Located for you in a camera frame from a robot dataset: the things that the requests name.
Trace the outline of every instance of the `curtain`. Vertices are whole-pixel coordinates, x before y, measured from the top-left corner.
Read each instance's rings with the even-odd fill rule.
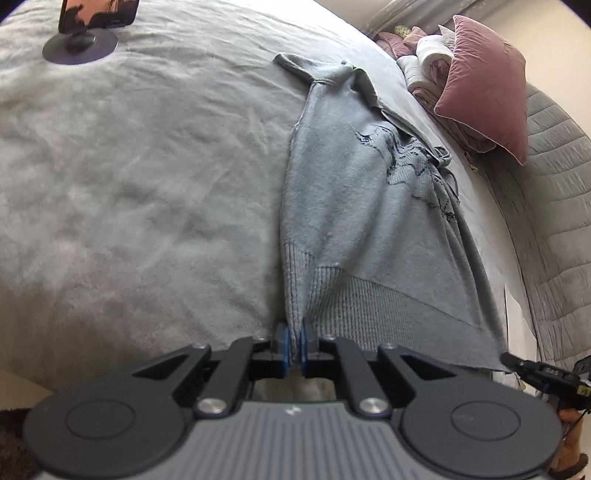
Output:
[[[511,0],[392,0],[363,28],[373,38],[380,31],[393,31],[396,25],[421,27],[427,34],[438,32],[437,25],[453,30],[453,16],[481,20]]]

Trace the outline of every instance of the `brown furry fabric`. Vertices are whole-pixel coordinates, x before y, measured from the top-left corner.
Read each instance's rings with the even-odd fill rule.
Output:
[[[0,479],[28,480],[39,471],[22,440],[29,408],[0,410]]]

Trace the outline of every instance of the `phone stand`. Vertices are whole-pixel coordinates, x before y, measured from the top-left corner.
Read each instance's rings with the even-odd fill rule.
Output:
[[[43,58],[58,65],[81,65],[113,53],[117,37],[111,30],[96,28],[73,34],[57,34],[43,47]]]

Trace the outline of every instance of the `quilted fabric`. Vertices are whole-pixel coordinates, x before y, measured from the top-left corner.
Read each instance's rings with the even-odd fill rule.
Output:
[[[528,86],[528,160],[483,166],[513,237],[543,361],[570,369],[591,353],[591,140]]]

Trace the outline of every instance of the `gray sweater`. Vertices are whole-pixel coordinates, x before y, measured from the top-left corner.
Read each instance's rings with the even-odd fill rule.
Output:
[[[399,343],[502,369],[488,279],[441,175],[447,150],[382,104],[363,70],[292,54],[275,61],[310,85],[281,209],[292,331],[307,317],[320,334],[364,349]]]

